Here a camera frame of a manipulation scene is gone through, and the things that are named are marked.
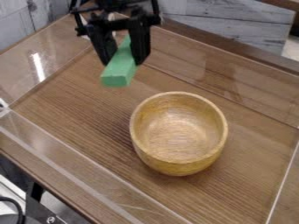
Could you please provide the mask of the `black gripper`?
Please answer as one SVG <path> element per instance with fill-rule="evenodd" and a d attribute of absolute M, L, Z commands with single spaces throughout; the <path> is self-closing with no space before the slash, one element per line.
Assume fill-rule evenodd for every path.
<path fill-rule="evenodd" d="M 94 0 L 90 7 L 81 6 L 81 0 L 71 0 L 79 36 L 87 35 L 106 66 L 117 51 L 118 43 L 113 32 L 129 30 L 131 52 L 135 63 L 142 65 L 151 53 L 150 27 L 162 23 L 158 0 Z M 109 21 L 109 14 L 115 13 L 117 20 Z M 81 16 L 87 19 L 83 25 Z"/>

